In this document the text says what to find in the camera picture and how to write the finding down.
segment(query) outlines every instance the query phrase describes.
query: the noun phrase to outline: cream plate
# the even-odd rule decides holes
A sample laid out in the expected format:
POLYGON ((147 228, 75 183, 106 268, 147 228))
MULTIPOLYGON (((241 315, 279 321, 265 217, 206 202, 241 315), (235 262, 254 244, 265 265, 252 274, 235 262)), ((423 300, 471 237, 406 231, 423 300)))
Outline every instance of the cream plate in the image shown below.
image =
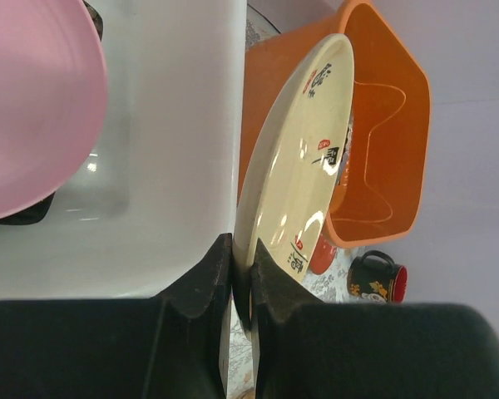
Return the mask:
POLYGON ((235 304, 250 328, 250 268, 257 239, 300 282, 338 177, 353 99, 353 49, 323 39, 285 83, 255 144, 237 209, 235 304))

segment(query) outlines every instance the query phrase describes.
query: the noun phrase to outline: speckled surface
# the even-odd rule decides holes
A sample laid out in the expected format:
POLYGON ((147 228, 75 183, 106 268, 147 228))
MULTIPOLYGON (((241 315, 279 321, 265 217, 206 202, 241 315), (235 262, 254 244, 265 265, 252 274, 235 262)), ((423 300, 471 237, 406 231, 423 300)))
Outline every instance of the speckled surface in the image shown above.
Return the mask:
MULTIPOLYGON (((248 8, 246 48, 278 34, 259 14, 248 8)), ((347 275, 351 262, 361 249, 339 249, 331 267, 322 275, 307 273, 303 286, 325 302, 349 300, 347 275)), ((244 335, 235 307, 231 309, 230 367, 227 385, 228 399, 236 399, 253 386, 251 342, 244 335)))

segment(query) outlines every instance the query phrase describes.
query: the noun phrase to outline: orange container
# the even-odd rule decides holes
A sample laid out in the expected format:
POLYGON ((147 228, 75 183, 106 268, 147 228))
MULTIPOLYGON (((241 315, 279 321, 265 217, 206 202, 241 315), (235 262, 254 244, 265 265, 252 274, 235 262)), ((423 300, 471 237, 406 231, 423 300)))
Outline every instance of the orange container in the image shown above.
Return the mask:
POLYGON ((272 37, 246 53, 239 195, 275 97, 323 37, 353 45, 353 139, 323 234, 341 248, 403 237, 419 209, 427 153, 427 77, 369 0, 346 0, 331 17, 272 37))

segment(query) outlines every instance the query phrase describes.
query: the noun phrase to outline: red logo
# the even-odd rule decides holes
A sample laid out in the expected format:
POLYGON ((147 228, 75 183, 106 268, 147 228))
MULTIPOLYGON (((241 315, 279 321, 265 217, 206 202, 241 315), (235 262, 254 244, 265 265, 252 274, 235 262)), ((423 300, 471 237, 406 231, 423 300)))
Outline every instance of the red logo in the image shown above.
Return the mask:
POLYGON ((321 140, 318 144, 318 151, 322 150, 325 147, 329 147, 331 145, 331 141, 329 140, 321 140))
POLYGON ((300 239, 298 239, 298 236, 296 235, 296 238, 295 238, 295 243, 296 243, 296 247, 298 247, 299 250, 303 249, 303 243, 301 242, 300 239))
POLYGON ((309 85, 310 85, 310 82, 313 80, 313 78, 316 76, 316 72, 318 70, 315 69, 313 71, 313 73, 310 74, 310 78, 307 80, 307 84, 305 85, 305 88, 303 89, 303 93, 302 94, 305 94, 305 92, 307 91, 307 89, 309 88, 309 85))

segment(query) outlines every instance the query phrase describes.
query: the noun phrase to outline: mug handle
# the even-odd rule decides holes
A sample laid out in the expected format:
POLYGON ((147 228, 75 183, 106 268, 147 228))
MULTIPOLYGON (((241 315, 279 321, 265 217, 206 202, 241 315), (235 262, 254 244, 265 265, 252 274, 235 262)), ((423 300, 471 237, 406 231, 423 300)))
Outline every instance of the mug handle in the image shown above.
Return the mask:
POLYGON ((364 260, 369 257, 369 256, 374 256, 374 257, 377 257, 377 258, 380 258, 382 259, 383 261, 386 262, 386 270, 388 272, 392 272, 392 270, 396 267, 396 264, 393 262, 393 259, 385 254, 384 252, 381 252, 381 251, 377 251, 376 249, 372 249, 371 251, 368 251, 366 252, 361 258, 360 258, 360 261, 361 263, 363 264, 364 263, 364 260))

